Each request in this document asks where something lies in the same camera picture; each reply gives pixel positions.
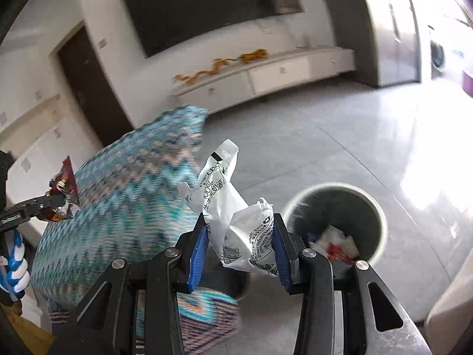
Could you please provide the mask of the blue white gloved left hand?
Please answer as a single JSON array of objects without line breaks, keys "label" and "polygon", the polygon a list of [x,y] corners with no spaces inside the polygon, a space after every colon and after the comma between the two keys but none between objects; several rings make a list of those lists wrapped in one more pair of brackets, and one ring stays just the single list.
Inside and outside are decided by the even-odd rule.
[{"label": "blue white gloved left hand", "polygon": [[24,297],[29,282],[22,234],[11,229],[1,234],[1,290],[12,301],[18,301]]}]

